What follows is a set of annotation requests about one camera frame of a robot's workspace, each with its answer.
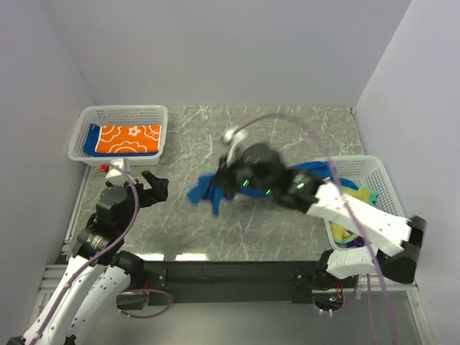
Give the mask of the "aluminium rail frame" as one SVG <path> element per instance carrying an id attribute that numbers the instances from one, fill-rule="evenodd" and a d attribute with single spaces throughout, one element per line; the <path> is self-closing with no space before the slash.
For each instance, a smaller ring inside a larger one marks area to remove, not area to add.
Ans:
<path id="1" fill-rule="evenodd" d="M 61 251 L 55 260 L 54 264 L 48 264 L 45 268 L 44 274 L 42 276 L 42 281 L 39 286 L 37 293 L 37 298 L 32 310 L 30 323 L 33 323 L 38 315 L 45 308 L 47 302 L 50 300 L 51 295 L 54 293 L 60 279 L 62 278 L 66 264 L 67 264 L 67 254 L 71 248 L 71 240 L 75 233 L 76 224 L 78 223 L 78 217 L 81 211 L 81 203 L 85 195 L 85 189 L 88 184 L 88 177 L 91 173 L 91 168 L 88 166 L 83 174 L 83 179 L 80 184 L 80 188 L 77 194 L 75 205 L 71 213 L 70 221 L 68 224 L 68 229 L 65 233 L 65 238 Z"/>

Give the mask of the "orange floral folded towel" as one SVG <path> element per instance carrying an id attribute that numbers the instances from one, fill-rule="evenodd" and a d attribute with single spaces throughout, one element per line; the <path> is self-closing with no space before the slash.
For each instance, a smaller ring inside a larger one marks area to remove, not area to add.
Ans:
<path id="1" fill-rule="evenodd" d="M 99 126 L 95 152 L 110 155 L 154 154 L 159 151 L 162 126 L 105 125 Z"/>

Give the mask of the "right white plastic basket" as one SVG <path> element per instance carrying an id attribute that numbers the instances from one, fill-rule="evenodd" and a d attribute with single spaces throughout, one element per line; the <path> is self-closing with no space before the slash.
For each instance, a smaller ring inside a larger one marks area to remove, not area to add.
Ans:
<path id="1" fill-rule="evenodd" d="M 325 157 L 314 161 L 326 161 Z M 336 223 L 360 235 L 354 219 L 364 229 L 371 244 L 387 255 L 393 256 L 403 250 L 402 244 L 410 239 L 411 228 L 405 217 L 395 189 L 382 161 L 371 155 L 334 156 L 329 167 L 337 173 L 316 193 L 318 202 L 308 215 L 324 220 L 331 247 L 345 250 L 344 245 L 334 243 L 329 223 Z M 377 207 L 364 203 L 342 191 L 341 179 L 353 181 L 359 187 L 379 193 Z"/>

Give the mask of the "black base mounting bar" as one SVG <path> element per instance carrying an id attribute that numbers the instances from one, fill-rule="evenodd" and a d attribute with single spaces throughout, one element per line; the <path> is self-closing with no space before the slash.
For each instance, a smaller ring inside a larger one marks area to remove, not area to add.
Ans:
<path id="1" fill-rule="evenodd" d="M 336 288 L 353 288 L 356 277 L 338 280 L 320 273 L 314 261 L 212 262 L 141 259 L 115 264 L 131 276 L 129 287 L 155 289 L 149 306 L 164 305 L 168 293 L 175 304 L 289 301 L 311 304 L 313 296 Z"/>

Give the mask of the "purple towel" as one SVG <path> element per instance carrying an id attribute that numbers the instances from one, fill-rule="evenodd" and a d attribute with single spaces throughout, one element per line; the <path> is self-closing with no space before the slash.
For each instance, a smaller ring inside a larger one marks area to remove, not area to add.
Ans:
<path id="1" fill-rule="evenodd" d="M 361 188 L 356 185 L 353 181 L 346 178 L 341 179 L 342 191 L 360 201 L 365 203 L 371 202 L 372 191 L 366 188 Z M 342 243 L 346 245 L 347 248 L 350 247 L 363 247 L 364 240 L 353 231 L 344 229 L 341 231 L 341 240 Z"/>

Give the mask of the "yellow teal patterned towel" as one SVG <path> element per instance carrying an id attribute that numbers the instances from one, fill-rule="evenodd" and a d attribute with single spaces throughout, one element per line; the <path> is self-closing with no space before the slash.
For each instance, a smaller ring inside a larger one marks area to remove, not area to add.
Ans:
<path id="1" fill-rule="evenodd" d="M 370 190 L 364 187 L 348 187 L 343 185 L 342 191 L 356 198 L 364 203 L 367 203 L 373 207 L 377 207 L 377 199 L 379 193 L 375 190 Z M 343 226 L 336 223 L 329 223 L 331 228 L 331 235 L 335 244 L 344 245 L 346 248 L 351 247 L 363 247 L 364 240 L 358 234 L 344 228 Z"/>

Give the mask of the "left white plastic basket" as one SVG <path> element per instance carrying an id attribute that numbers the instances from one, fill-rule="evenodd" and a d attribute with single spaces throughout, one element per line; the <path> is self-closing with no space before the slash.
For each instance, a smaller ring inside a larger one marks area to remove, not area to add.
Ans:
<path id="1" fill-rule="evenodd" d="M 132 165 L 156 165 L 167 133 L 165 106 L 91 106 L 77 120 L 70 139 L 72 161 L 97 166 L 126 157 Z"/>

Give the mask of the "white plastic basket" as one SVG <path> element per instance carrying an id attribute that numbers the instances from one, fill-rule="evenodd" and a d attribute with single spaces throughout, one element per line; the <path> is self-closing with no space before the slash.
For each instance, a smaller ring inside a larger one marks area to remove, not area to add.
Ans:
<path id="1" fill-rule="evenodd" d="M 325 157 L 314 161 L 326 161 Z M 403 250 L 402 244 L 410 239 L 411 228 L 405 217 L 395 189 L 382 161 L 371 155 L 334 156 L 329 167 L 337 173 L 316 193 L 318 202 L 308 215 L 324 220 L 331 247 L 345 250 L 344 245 L 334 243 L 329 223 L 336 223 L 360 235 L 354 219 L 364 229 L 371 244 L 387 255 L 393 256 Z M 341 179 L 353 181 L 359 187 L 379 193 L 377 207 L 364 203 L 342 191 Z"/>
<path id="2" fill-rule="evenodd" d="M 156 165 L 167 133 L 165 106 L 91 106 L 77 120 L 70 139 L 72 161 L 97 166 L 126 157 L 132 165 Z"/>

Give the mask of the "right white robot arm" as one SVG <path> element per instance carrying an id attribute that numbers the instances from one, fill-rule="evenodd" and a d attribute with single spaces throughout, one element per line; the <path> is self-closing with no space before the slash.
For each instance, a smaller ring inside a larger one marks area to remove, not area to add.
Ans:
<path id="1" fill-rule="evenodd" d="M 244 150 L 232 147 L 218 160 L 213 182 L 234 196 L 252 188 L 273 197 L 276 204 L 343 226 L 363 238 L 359 248 L 326 250 L 308 279 L 321 290 L 355 275 L 377 273 L 388 280 L 415 280 L 426 221 L 405 218 L 375 208 L 345 194 L 338 183 L 304 167 L 288 167 L 267 144 Z"/>

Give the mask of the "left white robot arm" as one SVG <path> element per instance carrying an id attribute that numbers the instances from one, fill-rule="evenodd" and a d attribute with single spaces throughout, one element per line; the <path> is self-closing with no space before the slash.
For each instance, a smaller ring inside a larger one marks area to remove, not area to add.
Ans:
<path id="1" fill-rule="evenodd" d="M 145 283 L 144 260 L 122 251 L 139 210 L 168 197 L 169 181 L 142 172 L 149 188 L 128 172 L 106 173 L 106 189 L 78 235 L 64 274 L 37 320 L 10 344 L 82 344 L 96 319 L 116 307 L 118 295 Z"/>

